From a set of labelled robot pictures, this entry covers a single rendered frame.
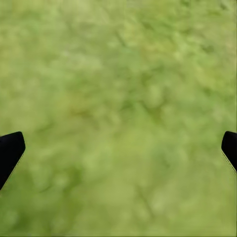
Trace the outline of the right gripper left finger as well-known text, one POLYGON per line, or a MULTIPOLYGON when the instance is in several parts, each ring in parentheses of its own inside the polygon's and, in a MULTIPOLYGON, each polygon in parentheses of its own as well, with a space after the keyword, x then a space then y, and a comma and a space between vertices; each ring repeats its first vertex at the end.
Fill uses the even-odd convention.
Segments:
POLYGON ((26 149, 22 132, 0 137, 0 190, 26 149))

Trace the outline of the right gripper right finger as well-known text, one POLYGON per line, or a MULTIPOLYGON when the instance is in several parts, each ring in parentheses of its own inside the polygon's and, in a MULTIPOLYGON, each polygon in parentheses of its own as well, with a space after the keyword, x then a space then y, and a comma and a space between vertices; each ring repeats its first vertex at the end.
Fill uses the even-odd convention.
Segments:
POLYGON ((237 133, 226 131, 221 149, 237 171, 237 133))

